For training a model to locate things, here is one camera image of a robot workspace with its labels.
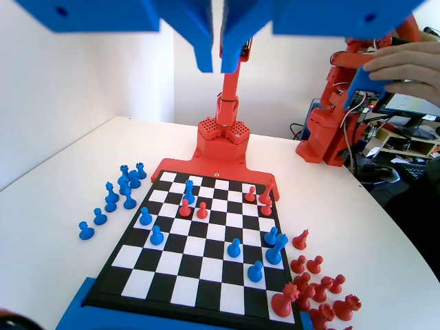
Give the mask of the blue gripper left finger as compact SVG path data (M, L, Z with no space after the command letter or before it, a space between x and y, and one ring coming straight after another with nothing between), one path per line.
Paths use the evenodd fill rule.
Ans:
M53 32L157 32L164 20L193 47L197 67L212 72L210 1L18 1Z

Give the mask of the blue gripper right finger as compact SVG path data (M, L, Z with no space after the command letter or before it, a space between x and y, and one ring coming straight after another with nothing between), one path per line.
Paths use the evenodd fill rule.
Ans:
M269 22L273 34L373 39L401 25L421 3L419 0L225 1L221 71L236 70L242 46Z

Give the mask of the person's hand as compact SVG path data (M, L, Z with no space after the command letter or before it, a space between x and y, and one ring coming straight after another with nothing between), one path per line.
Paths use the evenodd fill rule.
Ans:
M439 42L407 43L373 53L363 65L371 80L390 80L385 90L439 106Z

